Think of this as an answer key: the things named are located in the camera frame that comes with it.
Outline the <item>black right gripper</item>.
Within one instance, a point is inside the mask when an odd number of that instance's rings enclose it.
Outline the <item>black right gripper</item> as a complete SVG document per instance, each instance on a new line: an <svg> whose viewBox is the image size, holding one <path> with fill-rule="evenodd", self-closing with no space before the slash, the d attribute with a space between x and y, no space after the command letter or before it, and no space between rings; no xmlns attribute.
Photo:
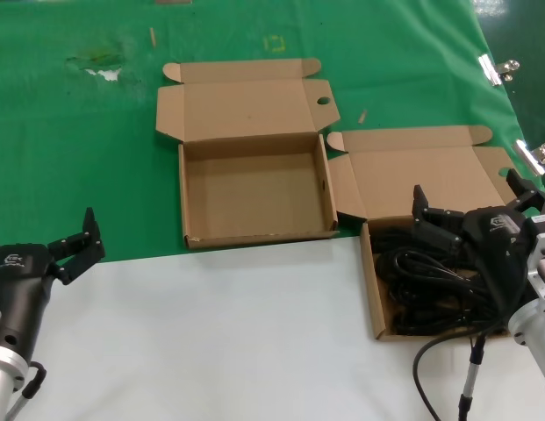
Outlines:
<svg viewBox="0 0 545 421"><path fill-rule="evenodd" d="M415 185L412 234L446 253L457 253L464 240L498 312L513 314L527 287L530 241L523 236L525 216L521 213L536 208L545 215L545 191L514 168L507 171L506 182L515 195L507 207L479 208L466 214L430 207L421 186Z"/></svg>

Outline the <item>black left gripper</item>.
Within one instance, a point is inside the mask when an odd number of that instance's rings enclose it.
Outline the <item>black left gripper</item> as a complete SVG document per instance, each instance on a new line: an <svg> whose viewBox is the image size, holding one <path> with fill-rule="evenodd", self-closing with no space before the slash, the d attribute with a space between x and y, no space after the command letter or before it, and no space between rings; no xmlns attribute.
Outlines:
<svg viewBox="0 0 545 421"><path fill-rule="evenodd" d="M47 247L0 246L0 346L30 360L51 296L51 266L55 277L69 285L104 257L104 243L91 207L85 211L81 232Z"/></svg>

